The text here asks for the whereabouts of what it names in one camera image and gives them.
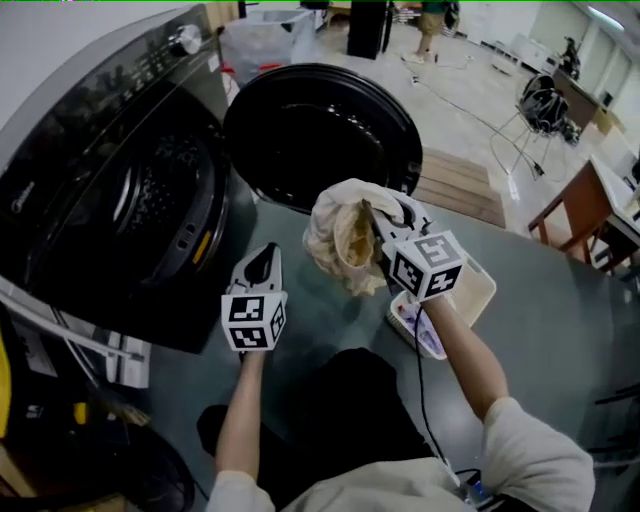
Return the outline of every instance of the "white sleeve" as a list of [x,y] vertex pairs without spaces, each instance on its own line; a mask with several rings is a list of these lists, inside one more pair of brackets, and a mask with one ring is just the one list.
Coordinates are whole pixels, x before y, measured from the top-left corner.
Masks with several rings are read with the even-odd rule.
[[246,473],[221,471],[206,512],[274,512],[269,495]]
[[501,398],[484,421],[482,484],[541,512],[586,512],[595,491],[593,460],[513,398]]

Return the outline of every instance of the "control knob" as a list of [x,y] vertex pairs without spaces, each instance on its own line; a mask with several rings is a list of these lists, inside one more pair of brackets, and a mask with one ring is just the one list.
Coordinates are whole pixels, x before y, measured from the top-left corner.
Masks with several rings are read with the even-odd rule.
[[179,56],[194,55],[202,47],[202,34],[200,29],[193,24],[181,26],[176,33],[169,38],[171,51]]

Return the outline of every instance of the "gray table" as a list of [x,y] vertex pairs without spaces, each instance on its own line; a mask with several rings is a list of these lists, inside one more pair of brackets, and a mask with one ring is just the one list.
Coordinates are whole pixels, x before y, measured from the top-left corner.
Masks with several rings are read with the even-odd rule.
[[[532,414],[588,443],[585,417],[596,394],[634,382],[640,349],[638,302],[624,286],[537,242],[457,213],[430,207],[462,246],[489,272],[497,293],[474,326],[502,362],[510,392]],[[282,249],[288,323],[264,377],[263,420],[291,437],[286,425],[297,383],[333,353],[367,347],[392,364],[398,389],[424,432],[415,353],[387,324],[391,297],[352,298],[321,272],[302,248],[309,217],[258,205],[251,247]],[[446,363],[425,359],[426,409],[432,430],[454,469],[478,466],[481,425]],[[153,425],[181,453],[208,489],[210,457],[196,421],[211,404],[228,403],[239,361],[216,325],[201,355],[154,347],[146,393]]]

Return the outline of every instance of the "trash bin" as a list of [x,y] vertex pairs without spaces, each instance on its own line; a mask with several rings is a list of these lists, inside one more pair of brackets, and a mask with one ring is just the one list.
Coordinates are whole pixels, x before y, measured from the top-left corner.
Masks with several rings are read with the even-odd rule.
[[227,23],[220,34],[223,69],[242,88],[263,71],[310,62],[314,39],[313,11],[251,12]]

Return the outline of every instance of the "black cable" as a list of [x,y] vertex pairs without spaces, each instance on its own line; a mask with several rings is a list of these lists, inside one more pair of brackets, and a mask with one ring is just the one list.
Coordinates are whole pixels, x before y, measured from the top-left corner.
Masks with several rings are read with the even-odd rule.
[[195,484],[196,489],[198,489],[198,492],[199,492],[200,494],[202,494],[202,497],[204,498],[204,500],[205,500],[207,503],[209,503],[209,495],[208,495],[206,492],[204,492],[204,489],[202,488],[202,486],[200,485],[200,483],[199,483],[195,478],[193,479],[193,483]]
[[[416,84],[420,84],[423,87],[426,87],[427,89],[429,89],[429,91],[431,91],[431,93],[438,97],[441,101],[444,101],[445,103],[448,103],[449,105],[451,105],[454,108],[457,108],[458,110],[460,110],[461,112],[464,112],[467,115],[470,115],[471,117],[473,117],[474,119],[476,119],[477,121],[481,122],[482,124],[484,124],[487,128],[491,129],[495,134],[500,135],[500,137],[502,137],[504,140],[506,140],[507,142],[509,142],[518,153],[520,153],[520,155],[522,156],[522,158],[524,159],[524,161],[527,163],[527,165],[529,166],[529,170],[531,171],[531,175],[533,176],[534,181],[536,180],[536,176],[541,176],[540,173],[538,172],[538,170],[536,168],[540,168],[540,166],[538,165],[538,163],[533,159],[533,157],[527,155],[524,151],[522,151],[514,141],[512,141],[511,139],[509,139],[506,135],[504,135],[503,133],[501,133],[495,126],[493,126],[492,124],[488,123],[487,121],[485,121],[484,119],[482,119],[481,117],[478,117],[476,114],[474,114],[473,112],[461,107],[460,105],[457,105],[456,103],[454,103],[451,100],[448,100],[447,98],[445,98],[444,96],[440,95],[438,92],[436,92],[429,84],[422,82],[420,80],[420,78],[413,72],[413,70],[404,62],[401,61],[402,65],[407,69],[407,71],[409,71],[411,73],[411,80],[413,83]],[[507,171],[504,167],[504,165],[502,165],[502,162],[500,161],[500,159],[498,158],[498,155],[496,155],[496,152],[493,148],[493,144],[491,143],[491,139],[489,140],[489,146],[491,146],[491,152],[493,153],[493,156],[495,157],[496,161],[498,162],[498,164],[500,165],[500,167],[502,168],[502,170],[504,171],[505,174],[507,174],[507,176],[510,176],[511,173],[509,173],[509,171]],[[562,179],[558,180],[558,179],[552,179],[549,177],[549,175],[547,173],[544,173],[544,175],[546,176],[546,178],[549,181],[552,181],[553,183],[562,183],[562,181],[566,178],[567,176],[567,163],[563,158],[563,163],[564,163],[564,176]]]
[[422,409],[422,419],[424,420],[424,425],[425,427],[427,427],[427,432],[429,433],[429,437],[431,438],[431,441],[433,441],[433,446],[435,446],[436,451],[438,452],[438,457],[440,457],[440,460],[442,460],[442,462],[446,464],[447,460],[444,458],[444,454],[442,453],[442,450],[440,449],[440,445],[438,444],[438,441],[436,441],[436,438],[434,437],[433,432],[431,432],[431,427],[429,426],[429,420],[427,419],[427,411],[424,408],[424,379],[422,377],[422,356],[420,355],[420,345],[418,344],[418,325],[420,324],[421,314],[422,314],[422,306],[420,306],[420,309],[418,310],[418,314],[416,315],[416,325],[415,325],[415,328],[413,329],[413,338],[416,344],[416,357],[418,358],[418,376],[420,378],[420,408]]

